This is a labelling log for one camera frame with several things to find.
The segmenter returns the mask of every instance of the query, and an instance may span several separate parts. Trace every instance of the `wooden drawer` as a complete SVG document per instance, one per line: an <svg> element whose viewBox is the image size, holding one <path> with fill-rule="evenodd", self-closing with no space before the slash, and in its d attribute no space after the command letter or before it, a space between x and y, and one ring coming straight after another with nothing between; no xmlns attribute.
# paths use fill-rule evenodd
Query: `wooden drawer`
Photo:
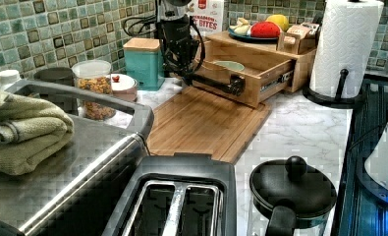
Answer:
<svg viewBox="0 0 388 236"><path fill-rule="evenodd" d="M245 78L245 91L240 96L225 93L219 89L194 82L196 87L218 93L252 107L286 88L291 82L295 60L284 55L256 51L249 47L230 45L217 41L205 42L206 57L196 74L229 84L231 75ZM215 65L215 61L235 61L245 66L242 71L233 71Z"/></svg>

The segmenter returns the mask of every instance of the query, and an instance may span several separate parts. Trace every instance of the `white countertop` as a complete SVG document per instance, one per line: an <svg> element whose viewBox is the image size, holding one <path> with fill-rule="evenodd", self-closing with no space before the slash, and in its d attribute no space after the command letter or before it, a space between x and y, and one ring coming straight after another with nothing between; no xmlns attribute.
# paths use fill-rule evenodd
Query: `white countertop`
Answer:
<svg viewBox="0 0 388 236"><path fill-rule="evenodd" d="M137 102L154 109L182 89L180 80L168 78L159 91L139 90ZM249 211L249 175L258 164L299 155L328 176L337 190L339 186L352 110L317 105L304 98L301 91L278 93L266 102L272 106L271 114L235 165L239 236L262 236L268 223L254 206ZM130 115L118 113L106 123L125 128L130 119ZM324 235L330 235L333 213L334 209ZM295 235L317 235L317 230L296 230Z"/></svg>

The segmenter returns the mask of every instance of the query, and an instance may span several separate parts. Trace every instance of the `wooden lid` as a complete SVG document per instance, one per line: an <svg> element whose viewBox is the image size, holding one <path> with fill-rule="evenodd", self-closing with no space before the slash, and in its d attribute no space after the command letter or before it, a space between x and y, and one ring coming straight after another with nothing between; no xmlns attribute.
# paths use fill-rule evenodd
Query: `wooden lid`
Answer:
<svg viewBox="0 0 388 236"><path fill-rule="evenodd" d="M124 50L155 52L159 49L159 46L159 39L134 37L124 44L123 47Z"/></svg>

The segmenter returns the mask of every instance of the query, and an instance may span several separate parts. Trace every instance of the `wooden cutting board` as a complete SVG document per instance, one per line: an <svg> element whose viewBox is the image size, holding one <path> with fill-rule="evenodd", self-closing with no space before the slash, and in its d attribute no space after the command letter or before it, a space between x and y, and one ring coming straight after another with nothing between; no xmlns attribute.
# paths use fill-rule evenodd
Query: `wooden cutting board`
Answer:
<svg viewBox="0 0 388 236"><path fill-rule="evenodd" d="M269 115L201 88L185 88L154 109L147 145L152 154L207 153L212 159L235 163Z"/></svg>

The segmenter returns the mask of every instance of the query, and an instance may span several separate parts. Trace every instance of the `paper towel holder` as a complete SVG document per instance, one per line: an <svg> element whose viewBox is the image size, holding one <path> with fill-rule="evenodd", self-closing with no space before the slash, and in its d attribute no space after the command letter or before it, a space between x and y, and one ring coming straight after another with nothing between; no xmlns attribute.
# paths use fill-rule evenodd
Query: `paper towel holder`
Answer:
<svg viewBox="0 0 388 236"><path fill-rule="evenodd" d="M342 92L344 89L344 84L349 71L347 69L342 69L340 71L340 81L338 84L337 91L334 97L326 96L317 93L316 91L310 89L310 87L303 88L303 94L306 99L327 107L336 108L336 109L356 109L361 107L365 101L365 94L360 89L360 92L357 96L352 98L342 98Z"/></svg>

